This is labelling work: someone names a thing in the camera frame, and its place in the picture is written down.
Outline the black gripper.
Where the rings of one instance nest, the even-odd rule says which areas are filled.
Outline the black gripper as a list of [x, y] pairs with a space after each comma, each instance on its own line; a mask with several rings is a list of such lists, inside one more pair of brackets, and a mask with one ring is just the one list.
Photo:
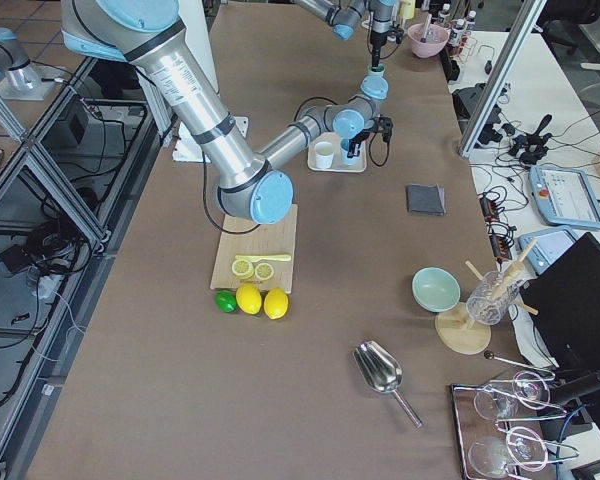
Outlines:
[[372, 30], [369, 42], [371, 46], [371, 68], [378, 69], [381, 65], [382, 48], [386, 45], [386, 33]]
[[346, 142], [346, 157], [357, 158], [360, 156], [360, 145], [371, 135], [381, 134], [382, 140], [389, 144], [393, 132], [393, 121], [390, 117], [379, 115], [371, 120], [371, 126], [364, 128], [353, 139]]

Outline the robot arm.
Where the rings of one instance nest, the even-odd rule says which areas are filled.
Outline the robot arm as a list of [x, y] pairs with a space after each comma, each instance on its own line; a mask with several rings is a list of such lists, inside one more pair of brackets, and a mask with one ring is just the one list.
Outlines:
[[369, 70], [373, 73], [384, 72], [382, 49], [388, 39], [393, 37], [396, 45], [399, 46], [404, 36], [403, 28], [393, 19], [395, 1], [351, 0], [342, 5], [327, 0], [297, 0], [292, 1], [292, 4], [300, 6], [323, 20], [343, 41], [347, 41], [353, 35], [361, 23], [363, 15], [368, 13], [370, 20], [367, 46], [371, 55]]
[[218, 170], [219, 208], [257, 224], [279, 222], [292, 206], [293, 185], [280, 166], [325, 132], [355, 138], [380, 115], [389, 93], [387, 80], [372, 71], [346, 104], [308, 109], [255, 152], [187, 46], [178, 2], [64, 1], [61, 14], [69, 50], [146, 72]]

